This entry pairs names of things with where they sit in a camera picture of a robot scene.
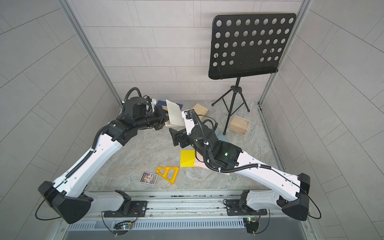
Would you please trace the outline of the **left circuit board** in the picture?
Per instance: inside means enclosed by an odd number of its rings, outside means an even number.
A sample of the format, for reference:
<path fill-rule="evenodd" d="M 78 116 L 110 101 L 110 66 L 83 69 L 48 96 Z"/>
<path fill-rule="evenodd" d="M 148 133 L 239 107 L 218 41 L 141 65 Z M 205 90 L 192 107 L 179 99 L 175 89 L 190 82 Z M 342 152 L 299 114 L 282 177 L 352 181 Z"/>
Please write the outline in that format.
<path fill-rule="evenodd" d="M 130 230 L 136 221 L 123 221 L 115 224 L 114 230 L 123 230 L 128 231 Z"/>

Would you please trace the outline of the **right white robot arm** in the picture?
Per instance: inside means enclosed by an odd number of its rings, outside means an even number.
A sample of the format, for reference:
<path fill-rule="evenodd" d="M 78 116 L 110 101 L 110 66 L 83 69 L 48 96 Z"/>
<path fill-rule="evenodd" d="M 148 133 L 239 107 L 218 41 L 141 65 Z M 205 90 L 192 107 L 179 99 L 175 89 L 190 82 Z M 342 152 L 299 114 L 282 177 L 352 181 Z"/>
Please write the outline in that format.
<path fill-rule="evenodd" d="M 287 216 L 306 221 L 310 205 L 310 176 L 301 173 L 291 175 L 255 159 L 231 143 L 219 140 L 213 130 L 203 126 L 204 133 L 195 126 L 191 133 L 170 128 L 174 146 L 191 146 L 201 155 L 204 165 L 212 171 L 235 173 L 252 179 L 270 189 L 258 194 L 244 190 L 239 202 L 243 212 L 260 209 L 281 210 Z"/>

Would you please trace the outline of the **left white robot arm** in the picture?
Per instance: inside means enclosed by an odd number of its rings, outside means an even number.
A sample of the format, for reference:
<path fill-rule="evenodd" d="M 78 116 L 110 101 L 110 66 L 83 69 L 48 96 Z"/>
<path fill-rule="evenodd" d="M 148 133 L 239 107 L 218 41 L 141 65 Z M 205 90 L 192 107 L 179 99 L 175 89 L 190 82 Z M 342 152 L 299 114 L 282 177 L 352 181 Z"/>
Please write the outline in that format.
<path fill-rule="evenodd" d="M 155 106 L 152 112 L 137 118 L 120 114 L 98 130 L 88 152 L 70 169 L 53 182 L 45 181 L 39 186 L 44 201 L 68 224 L 98 212 L 110 212 L 115 217 L 129 215 L 131 197 L 123 191 L 91 193 L 86 192 L 85 187 L 104 163 L 139 130 L 160 130 L 168 119 L 161 106 Z"/>

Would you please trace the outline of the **yellow triangle ruler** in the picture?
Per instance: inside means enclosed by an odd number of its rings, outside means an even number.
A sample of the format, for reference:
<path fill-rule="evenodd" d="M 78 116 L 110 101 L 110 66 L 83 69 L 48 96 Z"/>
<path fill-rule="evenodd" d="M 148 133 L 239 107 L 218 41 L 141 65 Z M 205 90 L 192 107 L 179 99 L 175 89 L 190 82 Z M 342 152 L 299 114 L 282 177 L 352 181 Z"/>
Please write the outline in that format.
<path fill-rule="evenodd" d="M 156 173 L 173 185 L 179 173 L 179 167 L 158 167 Z"/>

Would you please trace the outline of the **circuit board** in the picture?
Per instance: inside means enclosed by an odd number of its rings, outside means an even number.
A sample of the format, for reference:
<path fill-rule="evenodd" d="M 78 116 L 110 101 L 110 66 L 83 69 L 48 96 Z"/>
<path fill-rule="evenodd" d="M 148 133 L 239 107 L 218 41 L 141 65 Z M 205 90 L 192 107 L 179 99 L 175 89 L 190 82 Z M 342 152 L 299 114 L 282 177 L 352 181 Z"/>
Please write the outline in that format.
<path fill-rule="evenodd" d="M 260 227 L 260 217 L 243 218 L 244 226 L 248 234 L 257 234 Z"/>
<path fill-rule="evenodd" d="M 123 230 L 128 231 L 130 230 L 136 221 L 123 221 L 115 224 L 114 230 Z"/>

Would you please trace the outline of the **kraft tan envelope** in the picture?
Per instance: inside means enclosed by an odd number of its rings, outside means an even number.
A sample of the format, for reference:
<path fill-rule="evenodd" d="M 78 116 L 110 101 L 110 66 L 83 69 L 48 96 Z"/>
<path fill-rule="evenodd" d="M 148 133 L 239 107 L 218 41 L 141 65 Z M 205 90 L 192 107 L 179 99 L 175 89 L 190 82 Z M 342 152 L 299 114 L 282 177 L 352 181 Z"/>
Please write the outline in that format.
<path fill-rule="evenodd" d="M 193 109 L 195 110 L 196 114 L 198 115 L 198 117 L 200 118 L 200 120 L 203 119 L 203 117 L 207 114 L 207 112 L 209 111 L 208 108 L 200 105 L 200 104 L 196 104 Z"/>

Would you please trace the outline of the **light teal envelope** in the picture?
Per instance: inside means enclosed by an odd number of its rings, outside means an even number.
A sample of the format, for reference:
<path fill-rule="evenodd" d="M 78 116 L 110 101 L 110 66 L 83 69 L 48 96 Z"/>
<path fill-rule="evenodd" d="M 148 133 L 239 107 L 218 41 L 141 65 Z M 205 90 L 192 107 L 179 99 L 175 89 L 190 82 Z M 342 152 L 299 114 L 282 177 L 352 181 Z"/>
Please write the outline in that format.
<path fill-rule="evenodd" d="M 230 142 L 228 137 L 226 135 L 223 135 L 223 133 L 221 131 L 217 131 L 216 136 L 217 136 L 219 141 L 228 142 L 228 143 Z"/>

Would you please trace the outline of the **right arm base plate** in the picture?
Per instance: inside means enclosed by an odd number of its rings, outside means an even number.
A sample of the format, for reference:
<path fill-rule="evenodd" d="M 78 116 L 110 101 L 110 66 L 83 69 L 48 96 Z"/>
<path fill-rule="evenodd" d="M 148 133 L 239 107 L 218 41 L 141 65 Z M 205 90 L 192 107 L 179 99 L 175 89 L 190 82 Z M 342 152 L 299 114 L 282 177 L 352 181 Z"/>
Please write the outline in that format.
<path fill-rule="evenodd" d="M 226 206 L 228 216 L 266 216 L 268 210 L 253 210 L 247 205 L 240 206 L 240 200 L 224 199 L 223 204 Z"/>

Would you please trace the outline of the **colourful picture card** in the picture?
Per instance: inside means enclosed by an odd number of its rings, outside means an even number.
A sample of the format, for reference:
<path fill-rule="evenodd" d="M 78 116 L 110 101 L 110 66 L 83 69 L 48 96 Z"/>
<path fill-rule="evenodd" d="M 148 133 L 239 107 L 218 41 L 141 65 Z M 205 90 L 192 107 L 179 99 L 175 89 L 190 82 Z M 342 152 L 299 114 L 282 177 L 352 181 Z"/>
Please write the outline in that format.
<path fill-rule="evenodd" d="M 154 186 L 156 184 L 157 178 L 158 178 L 158 174 L 143 172 L 140 178 L 140 183 Z"/>

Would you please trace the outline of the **aluminium rail frame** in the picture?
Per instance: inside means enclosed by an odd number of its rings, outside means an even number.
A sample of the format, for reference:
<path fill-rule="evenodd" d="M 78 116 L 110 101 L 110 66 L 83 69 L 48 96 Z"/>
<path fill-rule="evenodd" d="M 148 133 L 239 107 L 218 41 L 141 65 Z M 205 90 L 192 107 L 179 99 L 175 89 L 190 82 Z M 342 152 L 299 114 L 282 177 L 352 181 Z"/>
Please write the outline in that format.
<path fill-rule="evenodd" d="M 270 190 L 255 191 L 258 194 Z M 218 217 L 227 215 L 224 199 L 241 200 L 240 191 L 165 191 L 165 192 L 124 192 L 131 201 L 148 201 L 147 211 L 140 218 L 175 217 Z"/>

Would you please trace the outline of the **pink envelope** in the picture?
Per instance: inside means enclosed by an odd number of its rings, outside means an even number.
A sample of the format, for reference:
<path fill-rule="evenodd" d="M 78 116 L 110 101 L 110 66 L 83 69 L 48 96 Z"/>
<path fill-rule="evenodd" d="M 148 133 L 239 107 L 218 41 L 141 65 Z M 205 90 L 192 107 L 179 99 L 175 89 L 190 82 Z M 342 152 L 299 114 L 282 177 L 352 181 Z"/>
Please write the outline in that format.
<path fill-rule="evenodd" d="M 207 169 L 207 166 L 205 165 L 205 163 L 200 162 L 198 159 L 195 159 L 194 166 Z"/>

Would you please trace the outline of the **black perforated music stand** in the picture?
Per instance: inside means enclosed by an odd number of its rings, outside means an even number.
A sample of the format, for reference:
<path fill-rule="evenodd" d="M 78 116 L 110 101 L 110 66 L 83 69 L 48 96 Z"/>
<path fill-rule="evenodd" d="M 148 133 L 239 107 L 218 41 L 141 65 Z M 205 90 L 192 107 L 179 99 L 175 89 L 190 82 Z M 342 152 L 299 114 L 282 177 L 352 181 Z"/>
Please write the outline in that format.
<path fill-rule="evenodd" d="M 230 118 L 242 96 L 243 77 L 278 72 L 279 62 L 295 26 L 294 13 L 218 15 L 212 22 L 208 76 L 212 80 L 236 79 L 231 86 Z"/>

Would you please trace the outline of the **navy blue envelope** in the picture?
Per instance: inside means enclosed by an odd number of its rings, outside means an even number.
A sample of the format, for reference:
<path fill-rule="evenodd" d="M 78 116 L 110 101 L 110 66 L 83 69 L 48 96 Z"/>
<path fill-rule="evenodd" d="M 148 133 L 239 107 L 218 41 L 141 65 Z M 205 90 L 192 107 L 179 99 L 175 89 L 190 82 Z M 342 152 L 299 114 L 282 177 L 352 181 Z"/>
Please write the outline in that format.
<path fill-rule="evenodd" d="M 159 106 L 167 106 L 167 102 L 159 100 L 159 101 L 157 101 L 157 105 L 159 105 Z M 182 104 L 178 104 L 178 106 L 180 107 L 180 110 L 183 108 Z"/>

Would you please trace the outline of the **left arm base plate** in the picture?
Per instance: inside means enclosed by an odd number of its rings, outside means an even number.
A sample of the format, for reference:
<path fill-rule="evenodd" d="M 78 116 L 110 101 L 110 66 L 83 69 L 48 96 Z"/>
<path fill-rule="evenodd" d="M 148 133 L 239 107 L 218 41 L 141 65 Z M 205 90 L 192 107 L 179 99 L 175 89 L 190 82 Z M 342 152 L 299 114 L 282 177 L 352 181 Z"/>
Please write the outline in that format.
<path fill-rule="evenodd" d="M 147 211 L 148 201 L 128 201 L 117 211 L 106 211 L 104 218 L 136 218 L 144 217 Z"/>

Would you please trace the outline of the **yellow envelope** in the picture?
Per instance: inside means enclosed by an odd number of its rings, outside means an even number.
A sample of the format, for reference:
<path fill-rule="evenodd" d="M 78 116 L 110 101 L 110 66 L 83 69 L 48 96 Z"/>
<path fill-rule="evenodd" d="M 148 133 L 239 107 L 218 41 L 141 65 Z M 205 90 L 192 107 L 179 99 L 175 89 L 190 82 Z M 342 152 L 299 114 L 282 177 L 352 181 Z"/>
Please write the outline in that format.
<path fill-rule="evenodd" d="M 193 168 L 195 167 L 195 151 L 184 150 L 180 154 L 180 167 L 181 168 Z"/>

